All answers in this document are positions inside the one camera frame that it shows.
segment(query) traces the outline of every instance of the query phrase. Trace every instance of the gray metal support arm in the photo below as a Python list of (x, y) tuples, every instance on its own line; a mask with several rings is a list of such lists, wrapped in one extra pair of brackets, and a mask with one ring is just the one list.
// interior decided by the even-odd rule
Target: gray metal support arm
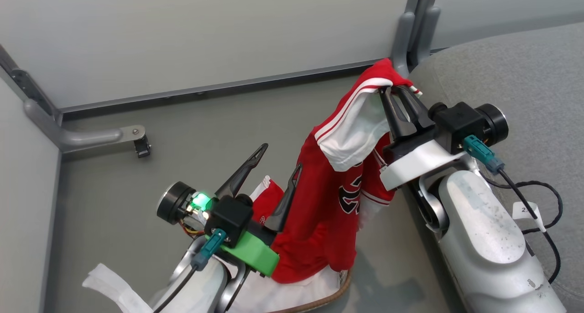
[(146, 129), (142, 125), (113, 128), (111, 130), (96, 130), (92, 132), (71, 132), (64, 130), (50, 117), (34, 100), (27, 99), (24, 103), (27, 117), (31, 119), (42, 132), (63, 152), (79, 151), (109, 145), (136, 141), (144, 138)]
[(417, 66), (430, 57), (432, 39), (440, 17), (440, 7), (434, 6), (436, 0), (419, 0), (416, 6), (416, 20), (413, 24), (409, 43), (409, 60)]
[(396, 30), (396, 39), (391, 48), (391, 60), (394, 69), (400, 76), (405, 78), (409, 75), (409, 70), (407, 69), (407, 46), (409, 45), (409, 37), (412, 33), (415, 19), (416, 16), (413, 12), (405, 12), (400, 16)]

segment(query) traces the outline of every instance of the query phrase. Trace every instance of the gray padded surface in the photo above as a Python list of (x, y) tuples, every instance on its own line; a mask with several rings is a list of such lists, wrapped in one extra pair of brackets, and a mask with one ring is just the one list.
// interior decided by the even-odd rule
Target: gray padded surface
[[(540, 180), (562, 195), (563, 217), (549, 230), (562, 268), (553, 284), (569, 313), (584, 312), (584, 23), (486, 38), (432, 55), (411, 80), (427, 104), (465, 101), (497, 105), (507, 116), (509, 138), (494, 146), (515, 182)], [(547, 189), (525, 188), (544, 222), (557, 213)], [(507, 209), (519, 199), (499, 192)], [(528, 242), (547, 275), (553, 253), (540, 234)]]

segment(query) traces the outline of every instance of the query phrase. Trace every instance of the green led light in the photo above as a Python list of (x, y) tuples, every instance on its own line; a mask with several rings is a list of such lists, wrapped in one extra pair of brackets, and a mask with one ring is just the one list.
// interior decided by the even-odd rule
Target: green led light
[(200, 209), (201, 211), (206, 211), (209, 209), (207, 205), (210, 203), (211, 198), (207, 197), (204, 193), (198, 193), (195, 195), (193, 200), (191, 201), (190, 205), (194, 209)]

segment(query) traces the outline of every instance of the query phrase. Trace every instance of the jersey number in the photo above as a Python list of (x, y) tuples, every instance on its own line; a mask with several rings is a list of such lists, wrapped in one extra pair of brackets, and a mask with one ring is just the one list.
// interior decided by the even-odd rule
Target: jersey number
[(344, 188), (341, 186), (339, 188), (339, 203), (340, 207), (347, 214), (353, 212), (357, 209), (357, 214), (359, 213), (359, 194), (361, 193), (361, 176), (355, 178), (351, 182), (350, 186)]

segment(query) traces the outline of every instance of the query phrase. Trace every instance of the brown cable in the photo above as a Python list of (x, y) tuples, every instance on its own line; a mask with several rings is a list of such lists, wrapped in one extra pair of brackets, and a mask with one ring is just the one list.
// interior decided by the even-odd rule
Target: brown cable
[(332, 294), (328, 297), (322, 298), (320, 300), (304, 304), (304, 305), (290, 307), (290, 308), (286, 308), (286, 309), (280, 309), (279, 311), (271, 311), (269, 313), (300, 313), (300, 312), (309, 311), (311, 309), (315, 309), (315, 308), (323, 306), (323, 305), (327, 305), (328, 303), (330, 303), (334, 300), (337, 300), (340, 296), (342, 296), (347, 291), (347, 289), (349, 288), (349, 286), (351, 284), (351, 271), (352, 270), (349, 270), (347, 272), (347, 277), (346, 277), (346, 280), (344, 281), (344, 284), (334, 294)]

